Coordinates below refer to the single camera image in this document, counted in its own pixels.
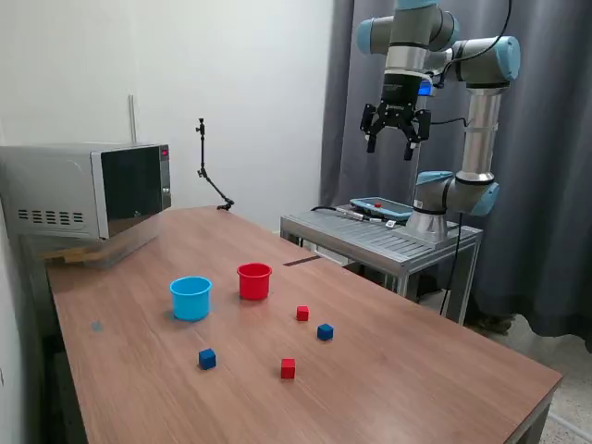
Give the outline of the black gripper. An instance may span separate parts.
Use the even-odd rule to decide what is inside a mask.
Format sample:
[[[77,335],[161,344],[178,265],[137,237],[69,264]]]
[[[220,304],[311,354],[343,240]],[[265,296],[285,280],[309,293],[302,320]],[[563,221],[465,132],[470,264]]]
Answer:
[[[429,139],[431,112],[426,109],[415,110],[422,81],[421,77],[410,74],[384,75],[381,104],[366,104],[360,123],[368,153],[376,150],[377,134],[384,128],[384,117],[387,126],[401,125],[407,140],[403,155],[405,161],[411,161],[415,147]]]

